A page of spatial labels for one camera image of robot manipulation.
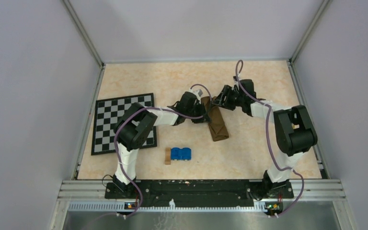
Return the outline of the brown cloth napkin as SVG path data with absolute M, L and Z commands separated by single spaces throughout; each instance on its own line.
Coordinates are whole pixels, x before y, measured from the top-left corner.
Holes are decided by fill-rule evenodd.
M 208 123 L 208 128 L 211 133 L 212 140 L 221 141 L 228 139 L 230 136 L 219 106 L 212 104 L 209 97 L 202 97 L 201 103 L 204 104 L 206 109 L 208 109 L 210 105 L 212 106 L 211 110 L 208 112 L 208 116 L 211 119 L 211 122 Z

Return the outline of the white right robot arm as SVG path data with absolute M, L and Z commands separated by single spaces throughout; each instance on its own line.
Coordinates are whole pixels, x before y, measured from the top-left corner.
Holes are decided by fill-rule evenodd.
M 265 119 L 266 128 L 270 123 L 274 124 L 280 153 L 274 155 L 270 134 L 266 131 L 273 164 L 263 175 L 262 192 L 267 197 L 275 197 L 289 181 L 291 172 L 304 153 L 317 144 L 318 137 L 307 108 L 303 105 L 286 107 L 258 99 L 252 80 L 240 80 L 232 87 L 225 85 L 212 103 L 228 110 L 240 107 L 251 117 Z

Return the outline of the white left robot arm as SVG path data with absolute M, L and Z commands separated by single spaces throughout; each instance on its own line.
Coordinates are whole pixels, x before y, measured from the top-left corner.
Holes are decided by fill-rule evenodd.
M 123 198 L 134 193 L 138 150 L 157 126 L 177 126 L 190 119 L 194 123 L 207 123 L 210 118 L 201 103 L 201 89 L 186 91 L 174 105 L 167 107 L 143 106 L 133 103 L 114 127 L 114 146 L 118 157 L 113 175 L 116 192 Z

